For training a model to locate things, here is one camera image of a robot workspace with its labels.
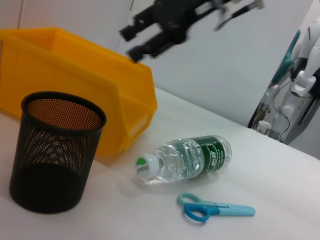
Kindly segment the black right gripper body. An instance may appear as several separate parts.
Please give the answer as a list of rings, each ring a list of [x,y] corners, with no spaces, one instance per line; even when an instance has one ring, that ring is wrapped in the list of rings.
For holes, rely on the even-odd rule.
[[[152,39],[162,44],[179,45],[187,38],[188,29],[218,9],[216,0],[156,0],[152,17],[160,33]]]

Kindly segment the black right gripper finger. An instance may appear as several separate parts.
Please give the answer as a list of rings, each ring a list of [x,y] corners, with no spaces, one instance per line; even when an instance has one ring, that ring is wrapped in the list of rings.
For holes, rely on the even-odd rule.
[[[119,31],[122,38],[129,42],[134,39],[138,33],[144,31],[153,24],[161,26],[161,10],[163,10],[163,4],[153,4],[141,11],[133,17],[133,23],[127,25]]]
[[[132,47],[127,51],[128,57],[135,63],[140,62],[145,56],[155,58],[176,44],[176,34],[162,31],[141,45]]]

